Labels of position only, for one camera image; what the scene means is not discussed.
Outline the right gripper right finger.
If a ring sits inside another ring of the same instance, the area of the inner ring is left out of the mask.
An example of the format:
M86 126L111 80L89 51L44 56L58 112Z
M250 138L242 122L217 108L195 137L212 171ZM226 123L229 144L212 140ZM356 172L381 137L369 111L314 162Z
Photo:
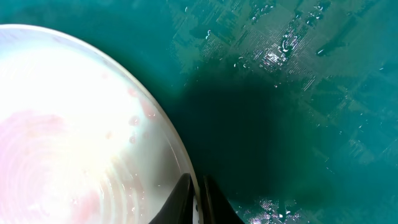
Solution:
M203 177L200 195L204 224L244 224L209 175Z

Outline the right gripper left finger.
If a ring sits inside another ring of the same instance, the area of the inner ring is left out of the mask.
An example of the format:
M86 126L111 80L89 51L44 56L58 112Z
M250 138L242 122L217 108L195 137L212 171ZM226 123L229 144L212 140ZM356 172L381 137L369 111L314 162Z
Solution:
M149 224L192 224L194 195L191 175L184 173Z

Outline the light blue plastic plate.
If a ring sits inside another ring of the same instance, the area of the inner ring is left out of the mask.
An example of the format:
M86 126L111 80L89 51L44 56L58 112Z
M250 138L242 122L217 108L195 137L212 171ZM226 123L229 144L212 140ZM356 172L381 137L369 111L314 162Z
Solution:
M178 181L179 135L123 66L56 30L1 26L1 222L149 223Z

